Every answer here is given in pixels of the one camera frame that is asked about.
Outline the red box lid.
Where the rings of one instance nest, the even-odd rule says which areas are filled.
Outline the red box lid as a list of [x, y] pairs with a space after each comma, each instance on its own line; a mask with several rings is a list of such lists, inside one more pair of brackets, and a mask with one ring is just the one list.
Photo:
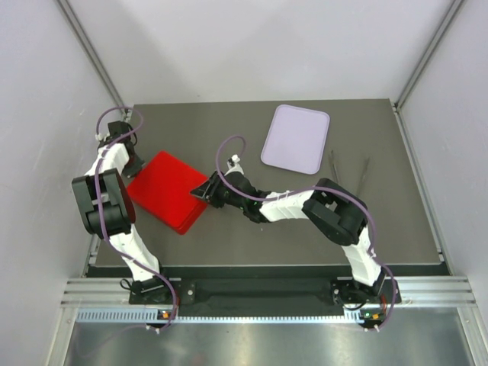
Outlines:
[[191, 195], [207, 176], [161, 151], [127, 187], [131, 200], [180, 235], [186, 234], [207, 205]]

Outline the metal tongs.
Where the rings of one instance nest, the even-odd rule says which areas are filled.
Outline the metal tongs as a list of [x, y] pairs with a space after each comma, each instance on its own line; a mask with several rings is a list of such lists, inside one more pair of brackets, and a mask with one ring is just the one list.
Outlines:
[[341, 161], [337, 158], [335, 151], [332, 149], [328, 154], [329, 167], [332, 173], [332, 180], [341, 186], [347, 188], [355, 188], [354, 195], [360, 197], [364, 194], [369, 171], [371, 167], [371, 157], [367, 157], [359, 165], [352, 167], [343, 166]]

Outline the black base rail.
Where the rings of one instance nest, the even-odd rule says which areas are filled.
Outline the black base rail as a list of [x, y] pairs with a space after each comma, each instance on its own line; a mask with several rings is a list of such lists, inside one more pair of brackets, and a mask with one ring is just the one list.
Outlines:
[[132, 305], [172, 305], [179, 316], [331, 316], [365, 305], [386, 307], [401, 301], [397, 281], [380, 273], [367, 287], [352, 277], [323, 268], [264, 267], [172, 271], [169, 285], [157, 277], [123, 279]]

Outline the lavender plastic tray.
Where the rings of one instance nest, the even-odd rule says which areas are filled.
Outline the lavender plastic tray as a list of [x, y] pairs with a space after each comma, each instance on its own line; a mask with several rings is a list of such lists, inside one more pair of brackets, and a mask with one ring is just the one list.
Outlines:
[[279, 105], [266, 136], [261, 161], [269, 166], [305, 175], [321, 166], [330, 116], [323, 111]]

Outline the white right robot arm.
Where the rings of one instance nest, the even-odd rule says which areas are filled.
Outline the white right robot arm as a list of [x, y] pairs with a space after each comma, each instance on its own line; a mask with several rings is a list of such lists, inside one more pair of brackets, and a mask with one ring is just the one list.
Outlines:
[[376, 300], [384, 292], [385, 270], [374, 253], [376, 226], [365, 203], [328, 178], [311, 188], [277, 193], [254, 188], [243, 173], [215, 171], [191, 195], [215, 208], [239, 208], [254, 223], [309, 220], [342, 247], [357, 295]]

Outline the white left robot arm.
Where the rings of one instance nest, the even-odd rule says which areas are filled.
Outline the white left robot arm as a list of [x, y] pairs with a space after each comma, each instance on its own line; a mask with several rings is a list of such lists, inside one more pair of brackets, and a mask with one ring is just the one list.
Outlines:
[[133, 283], [121, 285], [135, 297], [165, 302], [173, 292], [170, 280], [160, 275], [159, 260], [146, 248], [136, 230], [136, 213], [123, 182], [142, 171], [127, 122], [108, 124], [108, 135], [98, 146], [97, 159], [83, 175], [72, 180], [72, 191], [86, 231], [108, 238], [131, 270]]

